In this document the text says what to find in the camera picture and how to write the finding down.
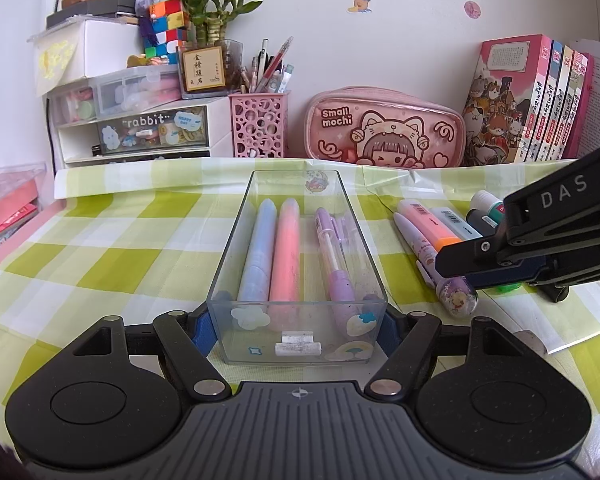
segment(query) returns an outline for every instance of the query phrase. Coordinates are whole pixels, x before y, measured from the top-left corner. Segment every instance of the blue marker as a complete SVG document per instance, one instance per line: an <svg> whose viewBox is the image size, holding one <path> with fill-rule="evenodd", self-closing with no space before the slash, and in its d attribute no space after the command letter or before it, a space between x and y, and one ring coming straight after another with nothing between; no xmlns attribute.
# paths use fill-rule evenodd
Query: blue marker
<svg viewBox="0 0 600 480"><path fill-rule="evenodd" d="M264 199L258 208L253 227L247 259L240 280L238 301L267 301L271 279L271 262L276 238L278 210L269 199Z"/></svg>

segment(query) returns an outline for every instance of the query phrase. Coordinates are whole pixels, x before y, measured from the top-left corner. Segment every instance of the white cap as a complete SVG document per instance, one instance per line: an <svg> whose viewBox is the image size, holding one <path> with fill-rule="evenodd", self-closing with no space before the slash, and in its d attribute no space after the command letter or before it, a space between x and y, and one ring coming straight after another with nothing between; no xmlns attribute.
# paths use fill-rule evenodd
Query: white cap
<svg viewBox="0 0 600 480"><path fill-rule="evenodd" d="M484 211L485 213L488 213L493 206L500 203L502 203L502 200L500 200L497 196L481 189L472 196L471 209L477 209L478 211Z"/></svg>

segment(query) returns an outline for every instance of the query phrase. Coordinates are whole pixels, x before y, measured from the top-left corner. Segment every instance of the green and white tablecloth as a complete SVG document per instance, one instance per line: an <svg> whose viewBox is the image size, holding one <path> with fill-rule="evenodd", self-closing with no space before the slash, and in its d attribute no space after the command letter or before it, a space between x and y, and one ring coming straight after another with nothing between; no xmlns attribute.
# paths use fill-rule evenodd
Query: green and white tablecloth
<svg viewBox="0 0 600 480"><path fill-rule="evenodd" d="M127 324L150 322L204 301L253 170L340 171L392 303L457 324L398 238L395 205L415 198L465 214L476 190L503 197L563 164L399 171L318 160L186 158L62 170L56 198L66 198L67 207L0 264L0 439L10 442L4 405L11 392L96 320L120 314ZM532 330L552 352L550 363L587 395L596 418L581 460L596 462L589 469L599 471L600 283L573 287L561 304L526 286L483 291L478 314L511 331ZM355 365L229 366L218 348L209 359L231 383L365 380L352 372ZM443 358L440 367L458 362Z"/></svg>

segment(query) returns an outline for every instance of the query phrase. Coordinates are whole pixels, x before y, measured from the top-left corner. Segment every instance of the lucky bamboo plant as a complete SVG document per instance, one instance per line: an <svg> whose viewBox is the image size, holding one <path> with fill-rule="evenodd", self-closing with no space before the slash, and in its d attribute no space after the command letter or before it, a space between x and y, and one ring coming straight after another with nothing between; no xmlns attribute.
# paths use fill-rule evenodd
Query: lucky bamboo plant
<svg viewBox="0 0 600 480"><path fill-rule="evenodd" d="M208 10L209 2L213 3L215 10ZM196 31L198 48L224 40L227 23L232 22L240 14L247 14L256 10L262 1L255 0L182 0L189 13L189 19Z"/></svg>

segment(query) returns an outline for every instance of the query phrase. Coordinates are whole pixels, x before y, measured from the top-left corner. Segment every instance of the pink pen holder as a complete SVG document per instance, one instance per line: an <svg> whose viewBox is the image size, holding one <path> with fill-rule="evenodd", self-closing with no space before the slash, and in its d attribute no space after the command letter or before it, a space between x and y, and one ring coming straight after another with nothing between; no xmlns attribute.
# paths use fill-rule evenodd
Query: pink pen holder
<svg viewBox="0 0 600 480"><path fill-rule="evenodd" d="M232 94L234 156L285 156L288 93Z"/></svg>

